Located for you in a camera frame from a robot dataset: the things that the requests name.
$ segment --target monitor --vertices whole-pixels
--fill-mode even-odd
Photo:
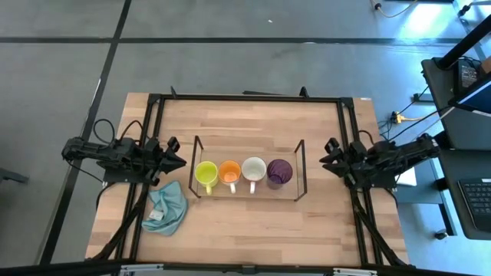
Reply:
[[[452,98],[449,105],[491,117],[491,72]]]

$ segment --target wooden table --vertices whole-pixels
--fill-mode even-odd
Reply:
[[[143,121],[148,94],[129,93],[119,133],[131,120]],[[354,99],[358,127],[378,138],[370,99]],[[138,127],[128,136],[137,139]],[[197,199],[188,190],[194,136],[208,148],[293,151],[305,140],[308,194],[300,201],[271,199]],[[336,175],[323,169],[319,159],[330,137],[341,142],[336,105],[332,103],[166,100],[160,141],[175,136],[177,153],[185,168],[160,176],[159,189],[179,180],[189,210],[177,232],[166,237],[142,230],[138,261],[358,266],[360,257],[348,189]],[[367,135],[361,133],[365,146]],[[128,185],[116,185],[101,197],[87,257],[97,254],[120,226]],[[383,189],[372,189],[377,227],[385,240],[407,261],[394,199]],[[147,202],[145,219],[153,208]],[[129,255],[133,229],[127,235],[124,257]],[[369,260],[374,261],[370,235],[365,229]]]

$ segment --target towel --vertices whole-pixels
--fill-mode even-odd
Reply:
[[[149,232],[172,235],[179,227],[187,212],[187,199],[178,181],[172,181],[162,189],[150,191],[153,210],[163,213],[161,220],[149,218],[141,225]]]

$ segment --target white mug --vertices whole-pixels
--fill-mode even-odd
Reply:
[[[249,157],[242,163],[242,175],[251,182],[250,192],[255,192],[255,183],[266,175],[266,163],[259,157]]]

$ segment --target orange mug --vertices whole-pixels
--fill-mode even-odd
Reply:
[[[236,193],[236,185],[240,179],[240,166],[236,161],[226,160],[218,168],[220,182],[230,187],[232,194]]]

